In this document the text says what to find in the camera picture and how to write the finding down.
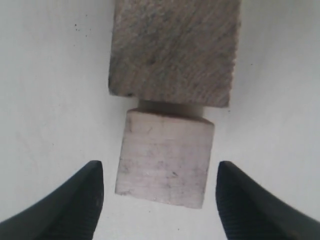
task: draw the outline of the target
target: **wooden cube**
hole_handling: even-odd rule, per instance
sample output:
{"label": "wooden cube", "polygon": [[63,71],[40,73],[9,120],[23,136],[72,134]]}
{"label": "wooden cube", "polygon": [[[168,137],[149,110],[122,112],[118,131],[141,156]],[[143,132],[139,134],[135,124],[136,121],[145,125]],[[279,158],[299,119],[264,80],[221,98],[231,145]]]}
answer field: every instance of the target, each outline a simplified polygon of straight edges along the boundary
{"label": "wooden cube", "polygon": [[117,0],[109,91],[141,100],[227,107],[240,0]]}
{"label": "wooden cube", "polygon": [[213,134],[202,118],[128,111],[116,194],[201,208]]}

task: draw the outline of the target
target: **small wooden block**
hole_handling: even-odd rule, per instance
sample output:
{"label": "small wooden block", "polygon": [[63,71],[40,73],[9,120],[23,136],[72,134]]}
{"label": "small wooden block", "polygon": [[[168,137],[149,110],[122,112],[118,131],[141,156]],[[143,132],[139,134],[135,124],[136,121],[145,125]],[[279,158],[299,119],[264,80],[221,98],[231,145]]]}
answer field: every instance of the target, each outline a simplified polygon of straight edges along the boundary
{"label": "small wooden block", "polygon": [[200,209],[213,134],[202,118],[128,111],[115,193]]}
{"label": "small wooden block", "polygon": [[118,96],[227,107],[241,0],[117,0],[109,90]]}

